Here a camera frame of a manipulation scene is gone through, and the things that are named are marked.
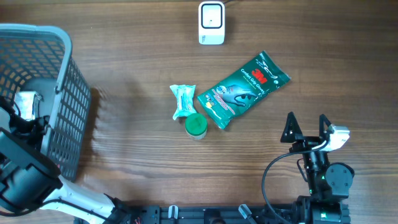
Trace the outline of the light blue packet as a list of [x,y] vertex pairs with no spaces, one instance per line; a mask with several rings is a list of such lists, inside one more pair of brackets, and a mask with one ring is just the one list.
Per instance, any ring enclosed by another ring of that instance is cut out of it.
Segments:
[[197,113],[193,105],[195,88],[195,85],[170,85],[170,89],[177,99],[177,109],[172,117],[173,120]]

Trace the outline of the green 3M gloves packet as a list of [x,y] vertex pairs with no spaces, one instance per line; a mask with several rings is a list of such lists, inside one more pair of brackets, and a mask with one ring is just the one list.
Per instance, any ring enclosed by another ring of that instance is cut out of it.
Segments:
[[241,116],[273,91],[290,81],[262,51],[230,76],[197,96],[207,114],[216,125],[225,129],[229,122]]

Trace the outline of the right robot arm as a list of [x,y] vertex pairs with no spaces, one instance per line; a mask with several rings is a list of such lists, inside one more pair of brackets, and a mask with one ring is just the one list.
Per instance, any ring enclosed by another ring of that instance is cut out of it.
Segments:
[[349,197],[354,170],[342,163],[331,163],[328,153],[340,149],[349,139],[350,130],[336,126],[322,114],[318,136],[304,136],[293,112],[280,141],[291,143],[290,154],[302,155],[302,176],[308,184],[309,196],[299,196],[292,205],[288,221],[292,223],[349,223],[348,207],[341,202]]

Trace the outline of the green lid jar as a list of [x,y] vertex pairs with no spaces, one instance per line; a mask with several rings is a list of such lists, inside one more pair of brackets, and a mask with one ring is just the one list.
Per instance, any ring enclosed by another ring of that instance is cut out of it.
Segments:
[[185,120],[185,130],[192,139],[203,139],[206,136],[207,129],[207,120],[200,113],[191,114]]

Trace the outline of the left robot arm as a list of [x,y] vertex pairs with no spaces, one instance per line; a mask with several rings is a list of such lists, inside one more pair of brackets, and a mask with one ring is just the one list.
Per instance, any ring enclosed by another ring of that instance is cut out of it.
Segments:
[[35,148],[46,121],[21,118],[20,109],[1,97],[1,215],[20,217],[42,209],[73,215],[77,223],[127,223],[131,213],[122,201],[64,179]]

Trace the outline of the white small box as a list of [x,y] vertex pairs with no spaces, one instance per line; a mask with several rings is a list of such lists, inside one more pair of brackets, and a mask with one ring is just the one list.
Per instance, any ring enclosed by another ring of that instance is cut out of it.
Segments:
[[20,91],[15,94],[14,104],[19,116],[25,120],[39,118],[39,104],[42,96],[36,91]]

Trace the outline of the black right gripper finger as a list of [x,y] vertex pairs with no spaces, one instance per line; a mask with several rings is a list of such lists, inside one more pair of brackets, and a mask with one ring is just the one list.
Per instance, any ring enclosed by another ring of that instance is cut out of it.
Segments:
[[321,139],[328,138],[328,128],[330,125],[330,120],[324,114],[321,114],[319,117],[319,137]]
[[287,115],[284,131],[281,135],[280,141],[282,143],[294,143],[303,140],[303,133],[297,122],[294,113],[291,111]]

